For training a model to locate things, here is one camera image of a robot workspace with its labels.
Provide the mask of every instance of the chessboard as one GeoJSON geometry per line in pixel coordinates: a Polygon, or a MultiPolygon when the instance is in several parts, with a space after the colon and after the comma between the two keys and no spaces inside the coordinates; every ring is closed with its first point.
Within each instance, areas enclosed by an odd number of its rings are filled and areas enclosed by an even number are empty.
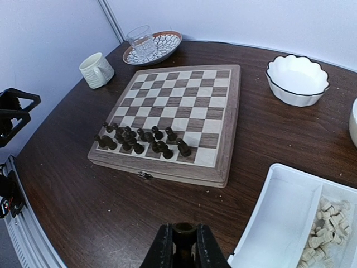
{"type": "Polygon", "coordinates": [[[124,150],[115,131],[102,127],[117,143],[114,150],[95,141],[88,159],[98,165],[129,171],[146,178],[225,187],[228,181],[240,95],[239,65],[202,65],[141,70],[135,73],[106,122],[132,131],[151,132],[157,126],[161,141],[172,150],[165,159],[151,144],[136,135],[144,147],[141,154],[124,150]],[[183,157],[165,129],[171,127],[190,147],[183,157]]]}

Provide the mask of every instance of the white mug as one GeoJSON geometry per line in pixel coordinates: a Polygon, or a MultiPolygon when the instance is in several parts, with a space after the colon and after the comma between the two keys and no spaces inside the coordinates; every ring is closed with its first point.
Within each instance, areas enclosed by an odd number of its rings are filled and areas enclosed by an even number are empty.
{"type": "Polygon", "coordinates": [[[357,147],[357,99],[354,101],[352,105],[349,130],[350,130],[351,139],[354,145],[357,147]]]}
{"type": "Polygon", "coordinates": [[[79,65],[79,70],[92,89],[106,85],[114,75],[114,69],[102,53],[86,58],[79,65]]]}

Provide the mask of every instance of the clear glass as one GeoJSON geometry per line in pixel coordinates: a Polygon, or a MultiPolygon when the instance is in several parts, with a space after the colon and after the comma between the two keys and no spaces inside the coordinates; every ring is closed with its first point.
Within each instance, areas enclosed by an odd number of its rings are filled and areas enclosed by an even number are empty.
{"type": "Polygon", "coordinates": [[[140,26],[132,30],[127,34],[127,39],[139,58],[149,58],[156,51],[149,25],[140,26]]]}

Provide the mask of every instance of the wooden table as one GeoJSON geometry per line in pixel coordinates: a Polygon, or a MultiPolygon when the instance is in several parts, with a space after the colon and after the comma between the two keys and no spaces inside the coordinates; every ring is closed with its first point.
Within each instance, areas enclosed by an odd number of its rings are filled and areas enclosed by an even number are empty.
{"type": "Polygon", "coordinates": [[[214,42],[183,42],[155,68],[239,64],[242,86],[228,186],[224,189],[145,181],[93,165],[87,153],[137,70],[120,45],[108,60],[116,71],[99,90],[81,81],[54,109],[17,159],[30,203],[68,267],[138,267],[161,224],[208,224],[225,256],[236,247],[269,166],[280,162],[357,188],[357,149],[348,119],[357,74],[323,64],[330,90],[306,108],[274,97],[265,78],[274,51],[214,42]]]}

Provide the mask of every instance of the white wall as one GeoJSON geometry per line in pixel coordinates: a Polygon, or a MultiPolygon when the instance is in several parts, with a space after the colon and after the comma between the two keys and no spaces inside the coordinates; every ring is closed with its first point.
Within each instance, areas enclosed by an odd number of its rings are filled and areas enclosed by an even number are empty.
{"type": "Polygon", "coordinates": [[[31,122],[4,148],[17,155],[37,127],[81,79],[89,55],[119,45],[96,0],[0,1],[0,91],[14,87],[39,94],[31,122]]]}
{"type": "Polygon", "coordinates": [[[307,55],[357,70],[354,0],[108,0],[123,32],[149,24],[195,40],[307,55]]]}

